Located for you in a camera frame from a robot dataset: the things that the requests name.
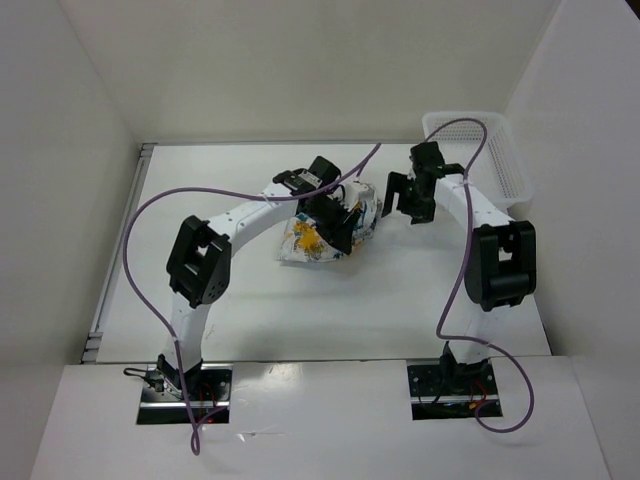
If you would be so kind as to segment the printed white teal yellow shorts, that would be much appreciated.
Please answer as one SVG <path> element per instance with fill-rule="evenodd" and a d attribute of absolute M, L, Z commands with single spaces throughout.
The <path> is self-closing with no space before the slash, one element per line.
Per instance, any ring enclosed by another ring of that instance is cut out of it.
<path fill-rule="evenodd" d="M 366 203 L 370 208 L 368 218 L 370 229 L 366 235 L 353 235 L 350 254 L 344 254 L 334 249 L 321 238 L 315 229 L 315 222 L 301 212 L 301 202 L 296 215 L 286 223 L 277 259 L 289 263 L 327 263 L 348 257 L 362 247 L 366 241 L 373 237 L 382 209 L 382 201 L 379 199 L 375 186 L 367 184 L 375 191 L 368 202 L 361 202 Z"/>

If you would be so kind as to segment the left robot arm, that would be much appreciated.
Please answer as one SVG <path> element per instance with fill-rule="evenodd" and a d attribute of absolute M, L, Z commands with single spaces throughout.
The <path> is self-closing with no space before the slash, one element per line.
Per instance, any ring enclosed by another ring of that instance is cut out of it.
<path fill-rule="evenodd" d="M 318 156 L 308 168 L 277 174 L 254 201 L 182 222 L 166 267 L 173 332 L 156 364 L 175 398 L 198 391 L 209 310 L 226 292 L 232 259 L 243 246 L 283 222 L 279 260 L 325 263 L 350 255 L 372 235 L 381 205 L 375 187 L 358 179 L 339 183 L 340 175 Z"/>

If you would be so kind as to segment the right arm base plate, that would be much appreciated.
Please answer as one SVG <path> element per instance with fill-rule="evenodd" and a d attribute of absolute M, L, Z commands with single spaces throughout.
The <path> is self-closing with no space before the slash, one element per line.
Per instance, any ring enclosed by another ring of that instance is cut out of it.
<path fill-rule="evenodd" d="M 470 379 L 449 384 L 437 360 L 408 361 L 406 370 L 414 421 L 473 418 L 478 408 L 481 418 L 503 416 L 491 364 Z"/>

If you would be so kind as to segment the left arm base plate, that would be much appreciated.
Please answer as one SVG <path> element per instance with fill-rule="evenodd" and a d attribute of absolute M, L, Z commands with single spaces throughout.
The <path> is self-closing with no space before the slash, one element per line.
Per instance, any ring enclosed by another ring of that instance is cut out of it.
<path fill-rule="evenodd" d="M 171 390 L 153 365 L 148 365 L 145 373 L 140 368 L 126 368 L 125 371 L 143 380 L 137 425 L 190 423 L 183 398 Z M 228 423 L 231 386 L 231 364 L 205 363 L 200 383 L 189 394 L 194 419 L 200 421 L 206 418 L 205 424 Z"/>

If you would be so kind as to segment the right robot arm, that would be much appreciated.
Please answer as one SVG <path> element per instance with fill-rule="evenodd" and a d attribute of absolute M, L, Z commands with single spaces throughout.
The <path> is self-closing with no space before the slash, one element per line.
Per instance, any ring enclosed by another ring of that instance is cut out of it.
<path fill-rule="evenodd" d="M 408 173 L 388 174 L 383 215 L 398 210 L 412 223 L 426 224 L 442 207 L 465 233 L 454 294 L 471 302 L 471 316 L 461 333 L 436 327 L 445 342 L 438 391 L 460 393 L 486 372 L 498 329 L 536 288 L 536 231 L 530 222 L 502 212 L 472 184 L 476 156 L 466 165 L 446 163 L 437 142 L 424 141 L 411 148 L 410 161 Z"/>

